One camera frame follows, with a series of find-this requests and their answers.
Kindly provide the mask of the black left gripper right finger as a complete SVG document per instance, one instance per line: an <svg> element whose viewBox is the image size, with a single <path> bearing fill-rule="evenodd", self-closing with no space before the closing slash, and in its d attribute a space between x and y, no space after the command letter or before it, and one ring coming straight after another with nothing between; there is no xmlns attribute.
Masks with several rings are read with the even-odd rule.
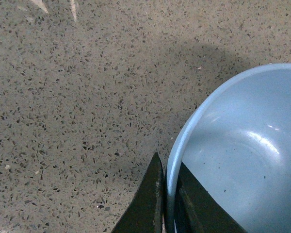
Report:
<svg viewBox="0 0 291 233"><path fill-rule="evenodd" d="M178 233L244 233L182 163L176 196L175 224Z"/></svg>

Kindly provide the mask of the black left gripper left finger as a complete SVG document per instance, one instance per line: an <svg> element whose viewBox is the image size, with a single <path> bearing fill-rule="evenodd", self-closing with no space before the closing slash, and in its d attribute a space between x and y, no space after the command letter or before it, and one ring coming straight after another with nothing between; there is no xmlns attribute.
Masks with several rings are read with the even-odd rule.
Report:
<svg viewBox="0 0 291 233"><path fill-rule="evenodd" d="M158 153L154 153L132 202L113 233L161 233L164 174Z"/></svg>

